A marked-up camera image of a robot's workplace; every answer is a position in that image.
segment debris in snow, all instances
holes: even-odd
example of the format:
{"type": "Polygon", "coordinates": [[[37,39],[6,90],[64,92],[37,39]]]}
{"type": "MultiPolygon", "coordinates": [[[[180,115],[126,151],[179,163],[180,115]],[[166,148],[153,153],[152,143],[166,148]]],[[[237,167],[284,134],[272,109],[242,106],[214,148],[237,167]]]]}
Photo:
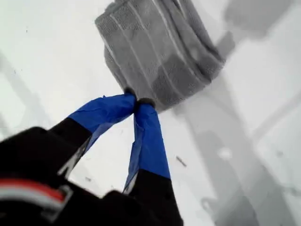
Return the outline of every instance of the debris in snow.
{"type": "Polygon", "coordinates": [[[176,159],[184,166],[184,167],[187,167],[187,165],[183,162],[183,160],[177,156],[176,159]]]}
{"type": "Polygon", "coordinates": [[[87,177],[85,177],[85,179],[86,179],[86,181],[89,181],[89,182],[91,182],[91,178],[87,178],[87,177]]]}

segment folded towel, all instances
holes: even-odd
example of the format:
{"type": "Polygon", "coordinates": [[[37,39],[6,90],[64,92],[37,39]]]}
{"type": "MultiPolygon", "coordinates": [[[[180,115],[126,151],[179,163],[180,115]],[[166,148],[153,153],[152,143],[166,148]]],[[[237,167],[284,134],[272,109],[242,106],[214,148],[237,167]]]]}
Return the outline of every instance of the folded towel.
{"type": "Polygon", "coordinates": [[[166,110],[208,85],[224,64],[190,0],[117,0],[96,26],[124,89],[166,110]]]}

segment red stripe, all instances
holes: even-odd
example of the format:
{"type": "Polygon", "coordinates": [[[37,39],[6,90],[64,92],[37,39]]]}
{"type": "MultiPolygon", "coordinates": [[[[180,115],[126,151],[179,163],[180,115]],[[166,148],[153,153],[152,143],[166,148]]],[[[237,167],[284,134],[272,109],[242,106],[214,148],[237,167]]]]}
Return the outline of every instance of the red stripe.
{"type": "Polygon", "coordinates": [[[36,192],[43,193],[44,195],[50,196],[51,198],[56,199],[57,201],[60,202],[64,201],[64,196],[59,191],[47,185],[32,180],[12,179],[12,178],[0,179],[0,187],[2,186],[15,186],[18,188],[23,187],[26,189],[35,190],[36,192]]]}

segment blue fabric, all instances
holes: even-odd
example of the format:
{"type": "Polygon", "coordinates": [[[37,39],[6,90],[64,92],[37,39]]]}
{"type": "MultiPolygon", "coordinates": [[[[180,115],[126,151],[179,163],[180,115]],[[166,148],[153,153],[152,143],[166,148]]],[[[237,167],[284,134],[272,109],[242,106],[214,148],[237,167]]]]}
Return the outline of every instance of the blue fabric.
{"type": "Polygon", "coordinates": [[[92,144],[114,124],[124,120],[134,111],[136,99],[132,94],[92,100],[69,115],[92,133],[86,151],[92,144]]]}
{"type": "Polygon", "coordinates": [[[168,162],[156,110],[147,104],[140,105],[135,112],[135,141],[132,146],[128,186],[139,169],[170,178],[168,162]]]}

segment gray towel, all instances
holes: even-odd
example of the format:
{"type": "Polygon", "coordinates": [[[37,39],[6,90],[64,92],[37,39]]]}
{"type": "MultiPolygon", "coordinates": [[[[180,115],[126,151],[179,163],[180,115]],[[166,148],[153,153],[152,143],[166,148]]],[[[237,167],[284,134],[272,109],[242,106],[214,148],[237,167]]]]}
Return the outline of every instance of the gray towel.
{"type": "Polygon", "coordinates": [[[117,0],[95,23],[120,86],[155,100],[159,112],[203,89],[224,64],[190,0],[117,0]]]}

